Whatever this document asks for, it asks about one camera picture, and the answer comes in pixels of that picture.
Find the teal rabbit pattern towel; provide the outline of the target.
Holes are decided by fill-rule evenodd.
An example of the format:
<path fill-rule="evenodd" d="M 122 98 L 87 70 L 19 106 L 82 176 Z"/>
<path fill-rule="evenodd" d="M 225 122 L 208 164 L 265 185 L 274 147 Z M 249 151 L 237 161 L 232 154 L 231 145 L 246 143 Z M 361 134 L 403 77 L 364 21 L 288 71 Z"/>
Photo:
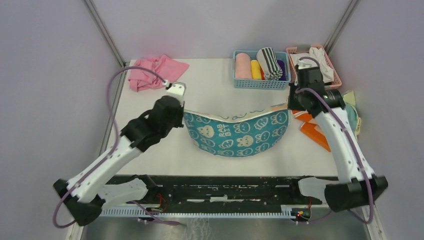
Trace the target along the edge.
<path fill-rule="evenodd" d="M 278 143 L 290 124 L 286 103 L 223 117 L 185 110 L 183 120 L 193 144 L 215 156 L 244 158 Z"/>

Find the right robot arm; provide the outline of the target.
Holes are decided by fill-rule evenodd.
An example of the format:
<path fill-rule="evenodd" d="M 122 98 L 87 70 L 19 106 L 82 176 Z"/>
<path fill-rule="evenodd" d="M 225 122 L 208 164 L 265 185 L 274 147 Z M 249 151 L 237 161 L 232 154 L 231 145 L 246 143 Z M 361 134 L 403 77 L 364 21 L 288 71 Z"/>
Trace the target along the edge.
<path fill-rule="evenodd" d="M 327 203 L 334 212 L 369 206 L 388 188 L 363 155 L 353 133 L 347 106 L 337 89 L 327 89 L 319 67 L 298 64 L 297 80 L 290 84 L 288 108 L 307 111 L 320 127 L 335 161 L 338 180 L 306 177 L 298 182 L 300 193 Z"/>

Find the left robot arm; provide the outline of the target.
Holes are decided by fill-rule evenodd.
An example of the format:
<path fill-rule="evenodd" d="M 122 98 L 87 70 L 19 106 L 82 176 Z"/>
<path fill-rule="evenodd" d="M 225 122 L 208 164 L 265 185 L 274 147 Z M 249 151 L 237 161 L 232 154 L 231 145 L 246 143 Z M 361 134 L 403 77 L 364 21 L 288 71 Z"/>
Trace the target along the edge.
<path fill-rule="evenodd" d="M 117 133 L 116 142 L 81 173 L 69 180 L 58 179 L 53 188 L 60 202 L 53 213 L 53 224 L 59 229 L 73 224 L 86 226 L 102 210 L 132 200 L 141 200 L 148 184 L 141 179 L 109 185 L 108 181 L 127 163 L 158 144 L 173 128 L 182 128 L 184 98 L 164 95 L 152 109 L 134 118 Z"/>

